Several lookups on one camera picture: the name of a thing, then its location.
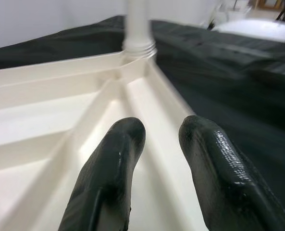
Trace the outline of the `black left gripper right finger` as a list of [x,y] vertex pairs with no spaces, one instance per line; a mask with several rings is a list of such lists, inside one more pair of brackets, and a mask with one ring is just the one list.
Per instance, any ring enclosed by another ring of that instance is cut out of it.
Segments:
[[187,116],[179,143],[209,231],[285,231],[285,209],[220,126]]

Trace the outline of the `white plastic table leg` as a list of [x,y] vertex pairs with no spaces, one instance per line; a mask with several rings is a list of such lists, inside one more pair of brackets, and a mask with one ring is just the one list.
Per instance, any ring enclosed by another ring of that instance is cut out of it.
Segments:
[[157,49],[151,32],[149,0],[125,0],[123,51],[130,60],[152,58]]

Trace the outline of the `black quilted cloth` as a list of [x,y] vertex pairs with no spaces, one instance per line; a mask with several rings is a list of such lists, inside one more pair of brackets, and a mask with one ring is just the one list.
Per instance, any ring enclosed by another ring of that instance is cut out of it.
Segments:
[[[157,65],[191,109],[222,127],[285,209],[285,44],[151,22]],[[0,48],[0,69],[121,51],[124,17]]]

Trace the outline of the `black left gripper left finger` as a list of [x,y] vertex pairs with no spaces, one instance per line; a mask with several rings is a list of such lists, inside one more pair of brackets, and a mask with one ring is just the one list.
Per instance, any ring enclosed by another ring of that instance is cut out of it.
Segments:
[[127,231],[132,178],[146,130],[136,117],[115,122],[83,165],[58,231]]

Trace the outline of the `white plastic table top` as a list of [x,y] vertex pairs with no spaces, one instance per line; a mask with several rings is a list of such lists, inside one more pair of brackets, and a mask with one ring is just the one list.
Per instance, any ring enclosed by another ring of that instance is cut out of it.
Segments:
[[146,129],[128,231],[208,231],[178,133],[192,110],[152,59],[123,53],[0,70],[0,231],[57,231],[108,129]]

